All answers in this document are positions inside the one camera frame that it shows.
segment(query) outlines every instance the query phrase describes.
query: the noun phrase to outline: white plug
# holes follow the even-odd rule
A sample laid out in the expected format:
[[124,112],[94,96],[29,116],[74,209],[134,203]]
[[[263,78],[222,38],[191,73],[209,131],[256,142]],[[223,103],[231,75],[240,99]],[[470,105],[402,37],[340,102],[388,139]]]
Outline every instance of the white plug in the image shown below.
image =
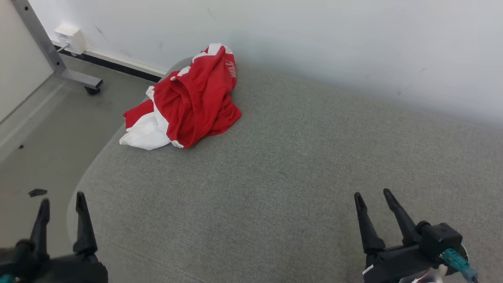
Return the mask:
[[82,31],[78,27],[62,24],[54,32],[61,46],[68,45],[65,50],[71,53],[82,54],[88,48]]

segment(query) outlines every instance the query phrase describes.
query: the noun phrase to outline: gray fabric tabletop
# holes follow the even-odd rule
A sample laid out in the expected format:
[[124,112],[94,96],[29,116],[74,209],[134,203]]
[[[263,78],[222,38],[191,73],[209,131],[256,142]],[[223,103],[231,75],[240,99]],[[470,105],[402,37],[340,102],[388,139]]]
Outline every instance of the gray fabric tabletop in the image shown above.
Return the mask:
[[363,282],[355,192],[401,240],[383,188],[459,231],[480,282],[502,280],[501,133],[244,64],[232,99],[224,134],[149,152],[121,128],[89,167],[76,191],[110,282]]

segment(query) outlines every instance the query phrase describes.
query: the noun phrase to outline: floor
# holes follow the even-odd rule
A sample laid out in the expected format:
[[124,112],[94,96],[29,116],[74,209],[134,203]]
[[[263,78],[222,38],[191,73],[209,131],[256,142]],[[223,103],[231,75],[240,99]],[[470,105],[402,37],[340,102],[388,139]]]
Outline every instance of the floor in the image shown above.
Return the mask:
[[[47,249],[51,257],[71,253],[66,210],[81,176],[124,122],[122,113],[141,102],[153,84],[63,57],[70,69],[102,78],[101,93],[89,96],[82,86],[65,83],[62,93],[57,94],[64,96],[62,101],[26,138],[23,148],[0,164],[0,247],[11,247],[30,237],[40,201],[47,197],[51,206]],[[48,193],[30,198],[28,192],[35,188]]]

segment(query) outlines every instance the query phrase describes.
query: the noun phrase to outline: white wall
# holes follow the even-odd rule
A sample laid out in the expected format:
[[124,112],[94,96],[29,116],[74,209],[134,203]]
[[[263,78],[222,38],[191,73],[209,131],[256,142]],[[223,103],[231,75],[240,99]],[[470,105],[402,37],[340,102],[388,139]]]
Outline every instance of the white wall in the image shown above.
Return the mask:
[[10,0],[0,0],[0,122],[51,74],[52,68]]
[[32,0],[50,37],[168,70],[208,43],[236,60],[408,104],[503,121],[497,0]]

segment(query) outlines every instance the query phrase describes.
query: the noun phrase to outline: metal leg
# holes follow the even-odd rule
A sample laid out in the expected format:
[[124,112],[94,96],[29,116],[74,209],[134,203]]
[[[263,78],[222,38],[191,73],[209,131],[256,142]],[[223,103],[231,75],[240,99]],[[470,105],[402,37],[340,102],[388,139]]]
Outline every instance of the metal leg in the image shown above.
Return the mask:
[[51,39],[45,32],[44,27],[38,20],[28,0],[11,0],[11,2],[37,42],[47,62],[49,62],[51,68],[54,70],[54,74],[60,78],[83,85],[86,91],[91,95],[99,93],[100,85],[103,80],[66,68],[61,56],[56,48],[54,48]]

